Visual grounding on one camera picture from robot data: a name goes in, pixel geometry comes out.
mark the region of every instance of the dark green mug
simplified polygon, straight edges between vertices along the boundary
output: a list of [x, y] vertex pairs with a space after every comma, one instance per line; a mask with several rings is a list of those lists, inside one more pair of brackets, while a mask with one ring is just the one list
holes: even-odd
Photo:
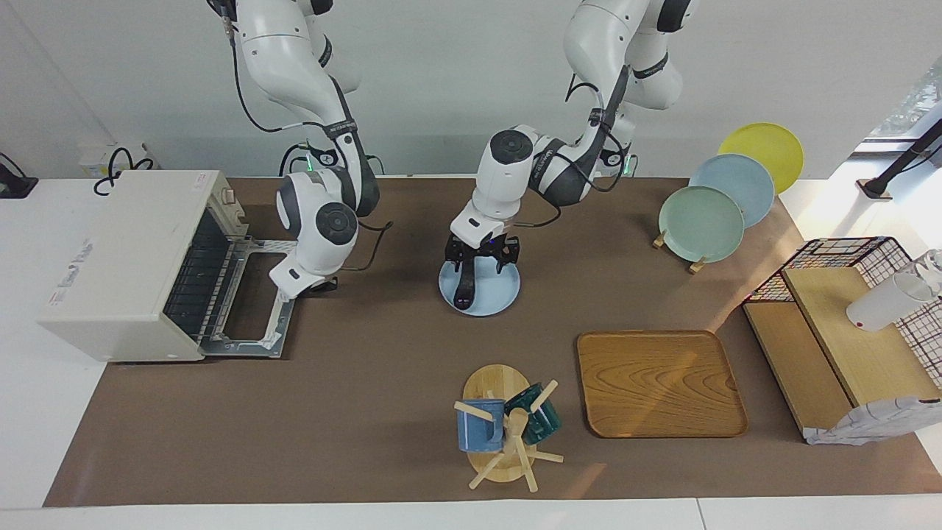
[[524, 429], [522, 437], [527, 445], [534, 445], [549, 438], [553, 433], [560, 430], [562, 425], [560, 415], [556, 413], [556, 408], [549, 403], [548, 399], [543, 402], [543, 406], [538, 408], [536, 412], [530, 412], [530, 406], [533, 405], [536, 398], [540, 397], [541, 393], [543, 393], [543, 384], [534, 383], [528, 389], [513, 396], [504, 405], [505, 414], [510, 414], [511, 410], [515, 408], [523, 408], [529, 414], [527, 428]]

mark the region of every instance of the white wall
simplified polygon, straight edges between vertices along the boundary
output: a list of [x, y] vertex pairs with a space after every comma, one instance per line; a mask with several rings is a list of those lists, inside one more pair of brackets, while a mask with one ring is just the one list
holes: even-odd
[[[390, 173], [466, 173], [491, 134], [514, 124], [574, 140], [591, 102], [562, 102], [562, 33], [576, 5], [337, 2], [324, 27], [363, 69], [349, 101], [367, 149]], [[242, 116], [228, 45], [203, 0], [0, 0], [5, 18], [7, 9], [51, 58], [42, 69], [29, 54], [0, 54], [0, 149], [31, 173], [80, 175], [75, 143], [110, 135], [146, 141], [170, 168], [273, 174], [299, 139], [256, 132]], [[802, 139], [804, 176], [827, 177], [938, 57], [940, 14], [931, 0], [704, 2], [672, 42], [687, 85], [680, 103], [638, 113], [641, 173], [690, 174], [738, 126], [775, 121]], [[4, 50], [23, 47], [14, 33], [0, 32]], [[44, 82], [50, 68], [65, 89]], [[72, 97], [57, 93], [69, 87]], [[259, 120], [292, 121], [251, 82], [247, 93]]]

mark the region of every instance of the wooden shelf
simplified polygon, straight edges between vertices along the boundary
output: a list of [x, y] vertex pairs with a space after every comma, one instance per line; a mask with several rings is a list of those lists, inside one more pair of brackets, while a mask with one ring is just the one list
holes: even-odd
[[854, 406], [903, 396], [940, 396], [896, 327], [869, 332], [847, 319], [847, 306], [869, 289], [856, 269], [791, 269], [784, 276]]
[[800, 429], [831, 428], [853, 408], [793, 302], [744, 307]]

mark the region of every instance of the light blue plate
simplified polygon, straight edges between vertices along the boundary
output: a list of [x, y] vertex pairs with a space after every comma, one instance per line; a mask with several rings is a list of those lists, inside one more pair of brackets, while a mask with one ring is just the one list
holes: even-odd
[[658, 225], [667, 247], [687, 261], [713, 263], [742, 243], [745, 222], [739, 206], [722, 191], [688, 186], [674, 192], [660, 209]]
[[456, 311], [472, 317], [489, 317], [510, 307], [517, 299], [520, 292], [520, 272], [517, 271], [516, 265], [505, 265], [498, 274], [496, 259], [478, 256], [474, 258], [474, 272], [474, 303], [464, 311], [455, 307], [452, 302], [462, 277], [461, 267], [455, 272], [454, 264], [446, 261], [442, 265], [442, 271], [438, 273], [438, 289], [448, 305]]
[[742, 210], [746, 228], [765, 219], [775, 200], [775, 184], [765, 166], [745, 155], [718, 155], [703, 163], [691, 186], [706, 186], [729, 195]]

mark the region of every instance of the black metal stand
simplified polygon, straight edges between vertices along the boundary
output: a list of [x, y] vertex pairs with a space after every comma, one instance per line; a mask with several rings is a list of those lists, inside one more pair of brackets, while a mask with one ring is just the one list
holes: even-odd
[[886, 171], [882, 172], [880, 176], [871, 180], [858, 180], [857, 186], [871, 199], [892, 200], [893, 197], [886, 192], [886, 186], [889, 185], [889, 182], [893, 180], [896, 175], [900, 174], [910, 162], [915, 160], [919, 156], [919, 153], [928, 149], [929, 146], [940, 137], [942, 137], [942, 120], [935, 122], [933, 126], [929, 127], [929, 130], [919, 137], [918, 140], [914, 141], [913, 145], [890, 164], [889, 167], [886, 168]]
[[478, 256], [496, 259], [497, 273], [500, 274], [505, 265], [517, 262], [517, 258], [520, 256], [520, 240], [516, 236], [508, 238], [505, 234], [482, 244], [480, 248], [472, 248], [454, 234], [448, 237], [448, 244], [445, 247], [445, 260], [454, 263], [455, 272], [458, 270], [462, 272], [452, 303], [462, 311], [474, 304], [474, 258]]
[[19, 177], [13, 174], [7, 166], [0, 164], [0, 184], [6, 186], [0, 191], [0, 199], [23, 199], [40, 180], [32, 176]]

